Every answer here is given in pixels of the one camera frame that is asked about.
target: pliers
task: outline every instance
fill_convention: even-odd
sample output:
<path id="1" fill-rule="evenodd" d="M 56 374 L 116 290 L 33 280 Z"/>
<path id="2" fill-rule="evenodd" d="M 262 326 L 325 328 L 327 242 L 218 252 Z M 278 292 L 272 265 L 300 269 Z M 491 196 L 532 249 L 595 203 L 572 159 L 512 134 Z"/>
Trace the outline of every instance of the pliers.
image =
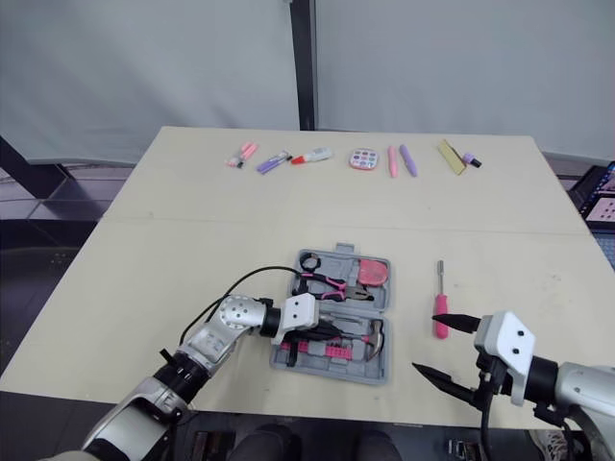
<path id="1" fill-rule="evenodd" d="M 348 283 L 342 279 L 331 279 L 323 274 L 314 274 L 312 272 L 305 272 L 300 275 L 299 288 L 292 291 L 293 296 L 309 292 L 308 280 L 319 281 L 335 288 L 335 291 L 328 291 L 326 293 L 311 293 L 317 300 L 329 300 L 337 303 L 346 301 L 347 299 L 358 301 L 374 300 L 374 296 L 363 288 L 348 285 Z"/>

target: pink tape measure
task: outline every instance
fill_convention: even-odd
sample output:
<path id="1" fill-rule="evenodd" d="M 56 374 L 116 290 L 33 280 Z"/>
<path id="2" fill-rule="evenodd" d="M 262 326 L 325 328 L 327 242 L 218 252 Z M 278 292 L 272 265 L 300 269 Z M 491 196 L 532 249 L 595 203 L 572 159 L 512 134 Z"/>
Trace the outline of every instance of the pink tape measure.
<path id="1" fill-rule="evenodd" d="M 367 286 L 381 286 L 388 279 L 386 264 L 374 259 L 362 259 L 358 264 L 358 282 Z"/>

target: gray tool case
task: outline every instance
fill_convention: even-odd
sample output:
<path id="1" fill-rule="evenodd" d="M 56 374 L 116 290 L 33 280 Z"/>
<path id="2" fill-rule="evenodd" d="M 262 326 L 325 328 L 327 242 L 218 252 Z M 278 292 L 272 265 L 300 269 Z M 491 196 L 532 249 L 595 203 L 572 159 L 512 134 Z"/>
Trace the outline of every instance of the gray tool case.
<path id="1" fill-rule="evenodd" d="M 374 297 L 373 301 L 345 300 L 335 302 L 331 300 L 318 301 L 320 314 L 325 316 L 339 316 L 339 320 L 332 321 L 333 325 L 345 332 L 356 335 L 368 335 L 371 333 L 372 320 L 382 320 L 383 345 L 380 353 L 367 360 L 369 348 L 360 339 L 342 338 L 333 342 L 309 341 L 306 352 L 299 349 L 297 361 L 294 366 L 287 365 L 289 357 L 289 344 L 282 343 L 273 346 L 269 359 L 271 366 L 277 369 L 289 370 L 310 375 L 332 377 L 360 382 L 363 384 L 385 384 L 388 380 L 389 355 L 391 344 L 391 332 L 388 321 L 382 317 L 388 308 L 391 293 L 391 264 L 387 259 L 355 254 L 355 246 L 338 243 L 334 252 L 318 250 L 301 250 L 295 261 L 295 268 L 303 272 L 299 262 L 301 256 L 306 253 L 314 253 L 320 257 L 321 266 L 315 272 L 332 279 L 344 279 L 351 286 L 358 286 L 359 262 L 362 259 L 372 259 L 386 265 L 388 278 L 381 286 L 368 286 L 366 289 Z M 294 279 L 288 288 L 289 296 L 293 289 L 299 285 L 299 279 Z M 325 293 L 333 291 L 325 283 L 310 281 L 310 293 Z M 344 349 L 352 349 L 352 359 L 325 356 L 326 346 L 335 345 Z"/>

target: screwdriver shaft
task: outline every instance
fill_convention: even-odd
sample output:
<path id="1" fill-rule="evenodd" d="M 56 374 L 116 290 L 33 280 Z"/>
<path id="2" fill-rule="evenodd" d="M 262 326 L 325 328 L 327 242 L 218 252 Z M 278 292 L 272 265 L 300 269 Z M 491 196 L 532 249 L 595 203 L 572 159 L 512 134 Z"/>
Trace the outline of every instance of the screwdriver shaft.
<path id="1" fill-rule="evenodd" d="M 444 294 L 444 261 L 438 261 L 438 288 L 441 295 Z"/>

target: purple marker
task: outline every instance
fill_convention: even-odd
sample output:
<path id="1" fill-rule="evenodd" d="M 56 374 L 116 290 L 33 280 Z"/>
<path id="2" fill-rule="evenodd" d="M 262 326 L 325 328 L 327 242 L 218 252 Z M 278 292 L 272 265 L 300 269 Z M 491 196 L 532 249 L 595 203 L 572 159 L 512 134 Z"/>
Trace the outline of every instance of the purple marker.
<path id="1" fill-rule="evenodd" d="M 268 171 L 273 170 L 276 166 L 290 160 L 292 156 L 287 151 L 281 151 L 276 156 L 271 157 L 257 167 L 257 171 L 264 175 Z"/>
<path id="2" fill-rule="evenodd" d="M 465 163 L 470 163 L 472 166 L 476 166 L 477 168 L 480 168 L 480 166 L 482 165 L 482 163 L 480 163 L 472 154 L 470 154 L 469 152 L 465 153 L 463 155 L 463 161 Z"/>
<path id="3" fill-rule="evenodd" d="M 419 176 L 419 172 L 416 169 L 416 164 L 414 160 L 410 156 L 410 151 L 407 149 L 405 144 L 400 146 L 400 152 L 402 153 L 402 157 L 404 158 L 404 162 L 406 163 L 407 171 L 410 172 L 410 175 L 417 177 Z"/>

